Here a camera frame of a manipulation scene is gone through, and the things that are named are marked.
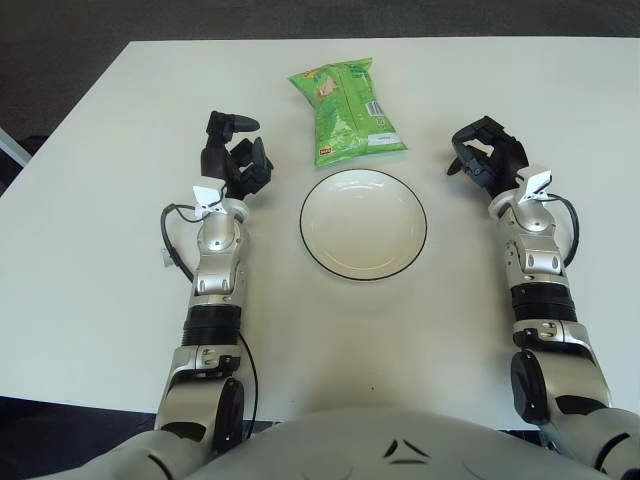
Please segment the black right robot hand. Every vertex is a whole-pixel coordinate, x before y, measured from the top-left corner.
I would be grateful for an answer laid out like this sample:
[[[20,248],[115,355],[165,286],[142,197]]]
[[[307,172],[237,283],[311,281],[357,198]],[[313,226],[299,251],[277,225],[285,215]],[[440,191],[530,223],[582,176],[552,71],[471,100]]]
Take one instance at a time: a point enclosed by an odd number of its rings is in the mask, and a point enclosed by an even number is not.
[[[492,199],[515,189],[517,172],[529,165],[523,145],[488,116],[460,129],[451,143],[456,157],[446,175],[464,172]]]

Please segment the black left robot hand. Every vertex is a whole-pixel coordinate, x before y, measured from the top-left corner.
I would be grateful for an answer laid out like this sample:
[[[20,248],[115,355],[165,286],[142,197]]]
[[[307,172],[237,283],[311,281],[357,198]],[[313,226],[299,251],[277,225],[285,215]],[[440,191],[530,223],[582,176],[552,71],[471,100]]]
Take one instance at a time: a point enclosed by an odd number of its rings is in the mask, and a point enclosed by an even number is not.
[[[201,175],[222,180],[227,198],[243,200],[271,181],[274,166],[261,137],[244,138],[233,148],[227,147],[234,134],[255,132],[259,128],[259,122],[250,117],[219,111],[210,114],[207,140],[200,157]]]

